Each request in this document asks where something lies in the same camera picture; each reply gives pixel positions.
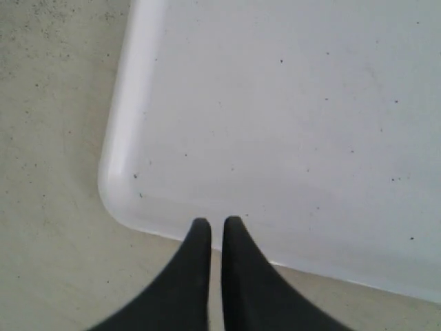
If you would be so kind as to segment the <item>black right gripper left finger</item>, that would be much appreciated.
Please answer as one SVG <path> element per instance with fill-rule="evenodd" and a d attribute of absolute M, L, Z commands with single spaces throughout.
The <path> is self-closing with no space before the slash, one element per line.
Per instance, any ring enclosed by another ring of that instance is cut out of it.
<path fill-rule="evenodd" d="M 140 295 L 92 330 L 208 330 L 211 227 L 195 219 L 176 254 Z"/>

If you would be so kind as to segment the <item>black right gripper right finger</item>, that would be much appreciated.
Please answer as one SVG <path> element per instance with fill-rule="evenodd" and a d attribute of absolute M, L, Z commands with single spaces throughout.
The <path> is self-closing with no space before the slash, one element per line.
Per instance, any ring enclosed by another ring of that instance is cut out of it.
<path fill-rule="evenodd" d="M 226 330 L 348 330 L 291 287 L 240 217 L 223 228 L 221 292 Z"/>

